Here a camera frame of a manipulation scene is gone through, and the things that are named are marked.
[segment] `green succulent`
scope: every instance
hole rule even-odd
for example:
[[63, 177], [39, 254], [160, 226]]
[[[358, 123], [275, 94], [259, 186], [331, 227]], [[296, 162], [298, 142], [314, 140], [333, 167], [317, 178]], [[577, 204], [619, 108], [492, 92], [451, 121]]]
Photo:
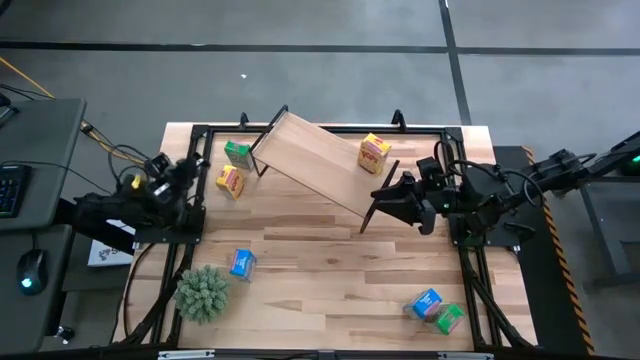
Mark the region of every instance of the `green succulent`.
[[227, 306], [229, 285], [229, 280], [209, 265], [185, 271], [174, 295], [180, 315], [200, 325], [211, 322]]

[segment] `wooden table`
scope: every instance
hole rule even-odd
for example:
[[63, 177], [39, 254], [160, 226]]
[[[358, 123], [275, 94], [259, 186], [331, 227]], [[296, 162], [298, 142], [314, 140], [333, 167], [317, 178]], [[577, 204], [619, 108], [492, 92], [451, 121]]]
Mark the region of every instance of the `wooden table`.
[[[161, 151], [184, 157], [191, 123], [167, 124]], [[467, 158], [495, 161], [487, 127], [463, 127]], [[357, 146], [364, 135], [344, 135]], [[250, 143], [255, 134], [217, 134], [213, 169], [228, 162], [228, 139]], [[432, 155], [436, 137], [385, 135], [400, 160], [396, 172], [411, 170]], [[183, 322], [181, 348], [471, 350], [468, 318], [449, 335], [429, 333], [402, 313], [402, 306], [428, 288], [445, 302], [466, 310], [457, 251], [446, 221], [421, 236], [417, 228], [382, 213], [364, 234], [362, 218], [270, 169], [252, 173], [238, 201], [228, 200], [207, 180], [207, 220], [193, 268], [207, 264], [228, 272], [236, 248], [250, 248], [258, 258], [253, 282], [233, 281], [226, 312], [214, 323]], [[520, 267], [505, 249], [487, 248], [494, 297], [520, 333], [536, 343]], [[160, 287], [167, 247], [158, 245], [141, 263], [129, 301], [130, 328], [147, 313]], [[173, 301], [167, 306], [162, 341], [170, 328]], [[486, 310], [478, 306], [485, 339]], [[122, 311], [114, 341], [123, 338]]]

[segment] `blue juice box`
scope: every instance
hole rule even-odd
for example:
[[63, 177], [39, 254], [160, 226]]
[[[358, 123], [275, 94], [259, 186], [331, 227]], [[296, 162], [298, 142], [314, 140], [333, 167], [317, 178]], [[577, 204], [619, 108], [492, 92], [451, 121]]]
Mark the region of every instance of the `blue juice box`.
[[435, 314], [442, 303], [442, 298], [438, 293], [429, 289], [418, 294], [411, 302], [404, 306], [404, 312], [412, 319], [425, 320], [427, 316]]
[[251, 282], [253, 268], [256, 265], [256, 257], [248, 249], [236, 249], [233, 256], [231, 270], [229, 274], [240, 278], [241, 280]]

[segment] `green box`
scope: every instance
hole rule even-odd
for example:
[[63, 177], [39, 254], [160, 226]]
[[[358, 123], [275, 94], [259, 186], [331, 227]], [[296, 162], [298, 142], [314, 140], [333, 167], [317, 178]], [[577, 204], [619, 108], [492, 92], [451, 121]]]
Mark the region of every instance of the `green box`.
[[233, 166], [251, 170], [253, 161], [251, 160], [251, 152], [249, 152], [250, 148], [251, 146], [249, 145], [238, 144], [229, 140], [224, 146], [224, 152], [227, 153], [227, 157], [229, 157]]
[[430, 329], [449, 335], [464, 316], [464, 311], [458, 305], [444, 304], [440, 305], [435, 314], [427, 317], [425, 325]]

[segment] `concrete floor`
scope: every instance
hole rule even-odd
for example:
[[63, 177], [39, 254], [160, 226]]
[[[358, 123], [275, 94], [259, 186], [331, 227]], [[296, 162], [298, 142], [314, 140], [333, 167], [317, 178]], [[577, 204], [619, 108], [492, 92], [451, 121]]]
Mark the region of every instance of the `concrete floor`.
[[[458, 46], [637, 48], [634, 0], [449, 0]], [[446, 46], [438, 0], [37, 0], [0, 18], [7, 38], [238, 45]], [[0, 50], [58, 97], [88, 100], [87, 120], [112, 141], [157, 151], [168, 121], [269, 119], [283, 104], [313, 121], [460, 124], [447, 54], [328, 52], [131, 53]], [[638, 130], [640, 57], [460, 55], [474, 125], [497, 145], [531, 146], [538, 158], [567, 148], [604, 151]], [[1, 82], [29, 84], [0, 67]], [[113, 186], [106, 154], [81, 137], [72, 167]], [[70, 177], [65, 196], [91, 191]], [[578, 194], [552, 201], [577, 284], [606, 274]], [[640, 287], [580, 300], [598, 354], [637, 357]], [[118, 293], [70, 302], [74, 346], [104, 344]]]

